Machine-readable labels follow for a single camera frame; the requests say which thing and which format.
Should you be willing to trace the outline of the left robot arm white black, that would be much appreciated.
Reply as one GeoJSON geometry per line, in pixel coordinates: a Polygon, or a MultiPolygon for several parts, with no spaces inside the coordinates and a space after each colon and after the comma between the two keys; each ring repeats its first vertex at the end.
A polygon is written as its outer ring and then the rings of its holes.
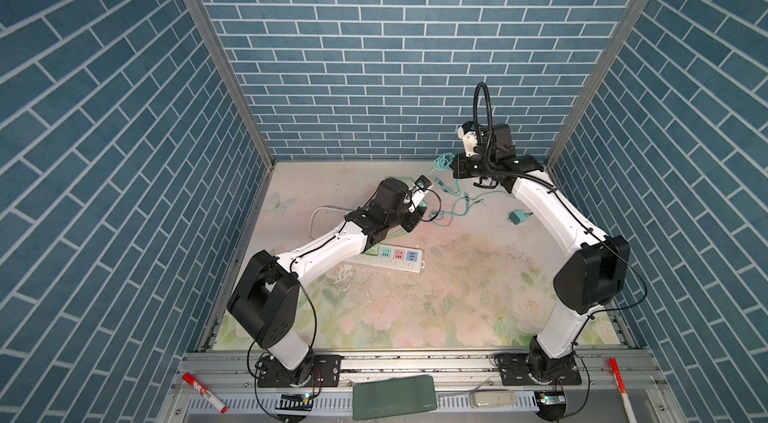
{"type": "Polygon", "coordinates": [[[255,253],[229,297],[228,313],[283,369],[304,369],[312,345],[294,330],[294,322],[306,286],[380,243],[391,230],[413,231],[426,220],[422,201],[431,189],[426,176],[412,185],[387,178],[365,204],[317,239],[278,255],[255,253]]]}

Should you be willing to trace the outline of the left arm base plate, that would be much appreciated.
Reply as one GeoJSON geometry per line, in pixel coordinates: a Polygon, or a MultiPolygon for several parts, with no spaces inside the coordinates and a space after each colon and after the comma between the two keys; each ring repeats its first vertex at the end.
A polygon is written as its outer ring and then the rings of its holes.
{"type": "Polygon", "coordinates": [[[323,388],[335,388],[339,383],[341,362],[340,355],[310,353],[295,369],[287,369],[273,355],[266,353],[265,358],[255,364],[258,386],[303,388],[314,383],[323,388]]]}

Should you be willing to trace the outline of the white power strip coloured sockets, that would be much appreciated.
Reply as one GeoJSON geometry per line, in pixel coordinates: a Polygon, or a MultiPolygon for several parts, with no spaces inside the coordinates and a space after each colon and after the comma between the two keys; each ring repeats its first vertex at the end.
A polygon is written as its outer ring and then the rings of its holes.
{"type": "MultiPolygon", "coordinates": [[[[349,209],[335,206],[320,206],[310,216],[308,235],[311,242],[321,244],[328,240],[344,223],[343,216],[349,209]]],[[[423,251],[418,248],[398,246],[393,242],[397,236],[403,236],[404,231],[390,231],[384,239],[358,255],[352,255],[337,263],[323,263],[318,270],[310,270],[306,264],[307,273],[303,278],[312,281],[329,272],[340,264],[365,265],[385,270],[419,274],[425,263],[423,251]]]]}

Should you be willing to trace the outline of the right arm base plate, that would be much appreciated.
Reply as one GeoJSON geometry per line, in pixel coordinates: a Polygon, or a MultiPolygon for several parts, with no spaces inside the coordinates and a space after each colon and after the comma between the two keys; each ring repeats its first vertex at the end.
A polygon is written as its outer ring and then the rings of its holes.
{"type": "Polygon", "coordinates": [[[560,359],[544,353],[497,353],[491,357],[504,386],[579,386],[582,378],[573,354],[560,359]]]}

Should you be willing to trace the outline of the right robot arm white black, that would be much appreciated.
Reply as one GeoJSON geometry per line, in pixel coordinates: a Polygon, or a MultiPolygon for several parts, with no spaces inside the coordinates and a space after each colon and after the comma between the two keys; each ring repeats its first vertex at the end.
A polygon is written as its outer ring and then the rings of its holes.
{"type": "Polygon", "coordinates": [[[562,253],[553,278],[557,302],[531,344],[533,361],[560,362],[571,356],[588,320],[623,289],[629,243],[580,213],[536,158],[517,155],[508,126],[468,121],[457,135],[463,151],[451,163],[454,177],[476,178],[478,187],[502,187],[533,212],[562,253]]]}

